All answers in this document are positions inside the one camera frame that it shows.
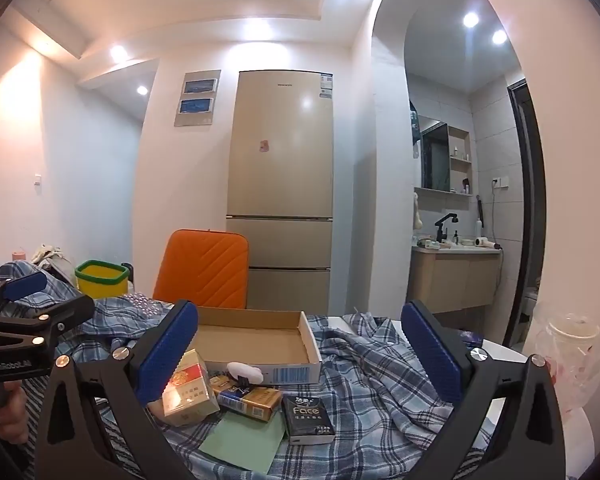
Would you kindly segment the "person's left hand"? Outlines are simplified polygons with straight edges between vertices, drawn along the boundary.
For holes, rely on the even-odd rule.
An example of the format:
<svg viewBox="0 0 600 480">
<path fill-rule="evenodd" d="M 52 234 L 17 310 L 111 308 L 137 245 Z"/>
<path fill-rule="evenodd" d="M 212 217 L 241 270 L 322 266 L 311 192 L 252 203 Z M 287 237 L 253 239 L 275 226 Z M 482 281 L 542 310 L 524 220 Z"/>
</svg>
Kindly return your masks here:
<svg viewBox="0 0 600 480">
<path fill-rule="evenodd" d="M 0 408 L 0 438 L 14 445 L 25 444 L 29 437 L 27 396 L 21 382 L 5 382 L 7 402 Z"/>
</svg>

